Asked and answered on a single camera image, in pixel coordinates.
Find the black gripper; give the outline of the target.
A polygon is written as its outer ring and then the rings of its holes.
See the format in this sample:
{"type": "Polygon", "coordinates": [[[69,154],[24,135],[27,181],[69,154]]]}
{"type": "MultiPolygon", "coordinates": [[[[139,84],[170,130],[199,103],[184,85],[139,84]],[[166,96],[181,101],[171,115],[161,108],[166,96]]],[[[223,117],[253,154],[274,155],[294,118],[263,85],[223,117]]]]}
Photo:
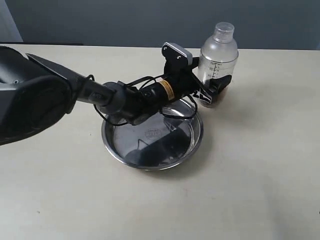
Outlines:
{"type": "Polygon", "coordinates": [[[164,74],[165,77],[156,83],[157,103],[171,103],[187,95],[192,95],[193,98],[205,103],[212,103],[213,98],[219,95],[232,80],[230,74],[220,78],[211,78],[209,88],[207,88],[203,84],[197,83],[190,66],[180,69],[165,66],[164,74]]]}

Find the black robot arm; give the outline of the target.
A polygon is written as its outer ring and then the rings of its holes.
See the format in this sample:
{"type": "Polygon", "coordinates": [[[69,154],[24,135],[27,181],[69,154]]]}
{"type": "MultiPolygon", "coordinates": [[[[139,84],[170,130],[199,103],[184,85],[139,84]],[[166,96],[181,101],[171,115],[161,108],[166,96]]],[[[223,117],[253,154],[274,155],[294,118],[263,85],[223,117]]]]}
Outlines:
{"type": "Polygon", "coordinates": [[[41,133],[71,113],[76,102],[92,104],[113,126],[139,125],[184,97],[211,103],[230,84],[231,75],[204,85],[193,73],[200,59],[173,43],[161,49],[164,72],[130,83],[100,84],[34,54],[0,48],[0,143],[41,133]]]}

